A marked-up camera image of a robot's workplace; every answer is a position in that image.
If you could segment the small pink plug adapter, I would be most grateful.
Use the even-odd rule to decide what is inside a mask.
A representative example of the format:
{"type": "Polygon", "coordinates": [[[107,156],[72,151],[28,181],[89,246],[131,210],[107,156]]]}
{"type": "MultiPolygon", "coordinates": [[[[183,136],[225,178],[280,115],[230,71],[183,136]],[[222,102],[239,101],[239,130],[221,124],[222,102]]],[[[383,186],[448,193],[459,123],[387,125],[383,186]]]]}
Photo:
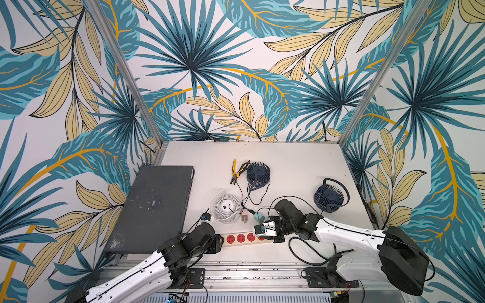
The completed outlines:
{"type": "Polygon", "coordinates": [[[241,220],[242,220],[243,223],[247,223],[248,222],[248,211],[247,211],[247,209],[244,209],[242,211],[241,220]]]}

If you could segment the white desk fan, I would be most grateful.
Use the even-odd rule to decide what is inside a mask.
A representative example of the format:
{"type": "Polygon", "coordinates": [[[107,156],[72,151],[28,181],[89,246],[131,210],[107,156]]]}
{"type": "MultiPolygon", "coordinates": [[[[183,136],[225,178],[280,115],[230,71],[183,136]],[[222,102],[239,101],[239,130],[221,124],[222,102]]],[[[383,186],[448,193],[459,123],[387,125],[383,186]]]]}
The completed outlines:
{"type": "Polygon", "coordinates": [[[216,221],[224,224],[235,223],[243,212],[242,200],[223,190],[213,197],[209,211],[216,221]]]}

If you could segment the teal plug adapter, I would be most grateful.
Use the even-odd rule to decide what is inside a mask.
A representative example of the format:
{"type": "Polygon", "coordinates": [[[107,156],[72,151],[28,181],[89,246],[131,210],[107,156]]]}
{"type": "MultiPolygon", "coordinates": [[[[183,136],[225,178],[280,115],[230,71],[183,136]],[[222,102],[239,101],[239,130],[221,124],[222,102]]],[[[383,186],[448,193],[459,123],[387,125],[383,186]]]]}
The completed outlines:
{"type": "Polygon", "coordinates": [[[255,214],[253,215],[253,217],[254,217],[254,219],[255,219],[255,220],[256,220],[256,221],[257,221],[259,224],[261,224],[261,223],[265,222],[265,217],[264,217],[264,216],[263,216],[261,213],[259,213],[259,212],[255,212],[255,214]]]}

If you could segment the dark blue fan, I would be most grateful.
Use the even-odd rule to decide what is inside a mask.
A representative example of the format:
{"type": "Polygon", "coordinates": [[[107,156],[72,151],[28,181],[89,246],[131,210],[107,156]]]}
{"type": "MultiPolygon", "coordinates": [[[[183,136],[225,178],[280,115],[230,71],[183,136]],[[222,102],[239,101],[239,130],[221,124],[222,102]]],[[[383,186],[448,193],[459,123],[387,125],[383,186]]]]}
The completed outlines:
{"type": "Polygon", "coordinates": [[[340,181],[324,178],[313,200],[322,212],[333,213],[350,202],[350,193],[340,181]]]}
{"type": "Polygon", "coordinates": [[[263,188],[270,182],[270,168],[262,162],[252,162],[246,178],[251,191],[263,188]]]}

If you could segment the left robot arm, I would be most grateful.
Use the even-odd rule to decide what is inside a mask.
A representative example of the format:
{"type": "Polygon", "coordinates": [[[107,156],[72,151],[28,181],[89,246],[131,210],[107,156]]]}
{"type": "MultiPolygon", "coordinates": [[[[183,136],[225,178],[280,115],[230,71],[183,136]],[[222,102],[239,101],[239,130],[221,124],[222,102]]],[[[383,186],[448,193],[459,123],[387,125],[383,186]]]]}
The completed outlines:
{"type": "Polygon", "coordinates": [[[158,250],[123,274],[88,290],[76,287],[67,302],[139,302],[160,290],[189,284],[188,263],[221,251],[224,238],[208,222],[166,240],[158,250]]]}

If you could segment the dark grey flat device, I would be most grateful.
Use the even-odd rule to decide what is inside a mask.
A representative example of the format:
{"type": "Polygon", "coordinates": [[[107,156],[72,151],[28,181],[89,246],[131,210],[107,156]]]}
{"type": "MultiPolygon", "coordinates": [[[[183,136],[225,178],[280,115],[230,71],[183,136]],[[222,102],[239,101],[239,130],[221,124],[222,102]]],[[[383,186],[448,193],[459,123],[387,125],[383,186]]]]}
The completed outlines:
{"type": "Polygon", "coordinates": [[[192,166],[143,166],[104,251],[150,254],[181,234],[194,174],[192,166]]]}

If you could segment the dark blue fan centre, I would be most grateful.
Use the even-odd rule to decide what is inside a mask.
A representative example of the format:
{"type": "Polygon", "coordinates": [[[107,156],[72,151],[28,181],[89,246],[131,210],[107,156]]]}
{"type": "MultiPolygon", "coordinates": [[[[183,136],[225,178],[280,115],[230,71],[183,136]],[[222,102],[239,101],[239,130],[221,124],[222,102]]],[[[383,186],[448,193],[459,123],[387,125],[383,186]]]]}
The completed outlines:
{"type": "Polygon", "coordinates": [[[251,191],[263,188],[270,182],[270,168],[262,162],[252,162],[246,178],[251,191]]]}

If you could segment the beige red power strip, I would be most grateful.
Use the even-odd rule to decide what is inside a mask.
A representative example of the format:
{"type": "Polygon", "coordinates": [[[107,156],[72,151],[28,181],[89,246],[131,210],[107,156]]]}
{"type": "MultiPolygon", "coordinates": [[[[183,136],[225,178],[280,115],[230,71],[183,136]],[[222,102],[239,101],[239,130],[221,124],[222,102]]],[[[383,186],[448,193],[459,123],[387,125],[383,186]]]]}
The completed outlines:
{"type": "Polygon", "coordinates": [[[240,232],[232,234],[221,234],[224,243],[222,247],[236,247],[254,244],[266,244],[271,241],[257,238],[252,232],[240,232]]]}

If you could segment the aluminium front rail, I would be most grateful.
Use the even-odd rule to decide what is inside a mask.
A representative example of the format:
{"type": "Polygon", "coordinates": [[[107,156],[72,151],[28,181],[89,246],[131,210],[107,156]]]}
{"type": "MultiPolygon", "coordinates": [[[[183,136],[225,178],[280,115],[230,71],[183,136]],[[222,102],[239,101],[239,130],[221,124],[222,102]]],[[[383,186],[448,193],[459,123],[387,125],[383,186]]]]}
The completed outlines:
{"type": "Polygon", "coordinates": [[[201,261],[194,268],[205,269],[202,289],[213,292],[309,292],[309,291],[398,291],[390,282],[359,277],[358,288],[311,289],[301,272],[308,265],[297,262],[201,261]]]}

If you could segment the yellow black pliers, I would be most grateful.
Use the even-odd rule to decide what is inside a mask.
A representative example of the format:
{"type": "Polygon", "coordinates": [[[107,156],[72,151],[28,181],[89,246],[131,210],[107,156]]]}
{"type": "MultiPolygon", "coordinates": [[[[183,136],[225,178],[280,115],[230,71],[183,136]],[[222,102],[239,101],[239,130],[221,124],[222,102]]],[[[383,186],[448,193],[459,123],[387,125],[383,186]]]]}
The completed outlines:
{"type": "Polygon", "coordinates": [[[242,165],[239,168],[237,168],[237,160],[234,159],[232,163],[232,178],[231,178],[230,184],[236,184],[238,178],[248,169],[250,164],[251,164],[251,161],[248,160],[243,162],[242,165]]]}

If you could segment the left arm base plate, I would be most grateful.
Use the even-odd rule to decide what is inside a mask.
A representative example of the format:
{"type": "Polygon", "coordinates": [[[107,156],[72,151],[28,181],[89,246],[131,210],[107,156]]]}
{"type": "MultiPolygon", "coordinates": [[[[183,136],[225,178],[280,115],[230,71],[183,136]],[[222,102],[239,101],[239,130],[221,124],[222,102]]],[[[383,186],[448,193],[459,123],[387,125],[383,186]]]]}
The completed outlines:
{"type": "Polygon", "coordinates": [[[205,280],[204,268],[179,268],[170,273],[169,289],[202,289],[205,280]]]}

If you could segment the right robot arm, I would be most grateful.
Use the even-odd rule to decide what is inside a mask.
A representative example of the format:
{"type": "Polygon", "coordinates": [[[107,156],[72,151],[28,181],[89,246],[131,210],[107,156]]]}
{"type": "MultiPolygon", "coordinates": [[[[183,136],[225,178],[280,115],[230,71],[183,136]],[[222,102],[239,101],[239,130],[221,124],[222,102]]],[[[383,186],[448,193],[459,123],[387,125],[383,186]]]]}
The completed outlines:
{"type": "Polygon", "coordinates": [[[376,280],[409,295],[423,294],[431,261],[402,229],[370,230],[338,223],[316,213],[304,214],[288,199],[280,200],[275,211],[276,215],[255,226],[257,238],[279,242],[295,234],[302,240],[346,247],[362,255],[337,255],[328,261],[324,266],[333,279],[376,280]]]}

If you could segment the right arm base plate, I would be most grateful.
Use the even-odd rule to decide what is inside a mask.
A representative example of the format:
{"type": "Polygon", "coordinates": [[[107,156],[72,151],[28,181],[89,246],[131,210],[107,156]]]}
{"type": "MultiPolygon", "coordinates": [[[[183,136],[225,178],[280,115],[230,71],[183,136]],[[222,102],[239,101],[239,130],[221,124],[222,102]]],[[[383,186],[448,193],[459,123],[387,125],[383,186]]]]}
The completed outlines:
{"type": "Polygon", "coordinates": [[[346,281],[336,272],[326,268],[309,267],[301,272],[311,289],[353,289],[359,287],[357,280],[346,281]]]}

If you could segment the dark blue fan right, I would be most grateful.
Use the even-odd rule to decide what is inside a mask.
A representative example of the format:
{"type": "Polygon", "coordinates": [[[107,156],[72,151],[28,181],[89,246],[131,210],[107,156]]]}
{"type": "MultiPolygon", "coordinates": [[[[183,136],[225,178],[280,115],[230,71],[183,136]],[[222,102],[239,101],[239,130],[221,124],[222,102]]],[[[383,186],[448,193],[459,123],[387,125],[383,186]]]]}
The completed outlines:
{"type": "Polygon", "coordinates": [[[322,212],[333,213],[350,202],[350,193],[340,181],[324,178],[313,200],[322,212]]]}

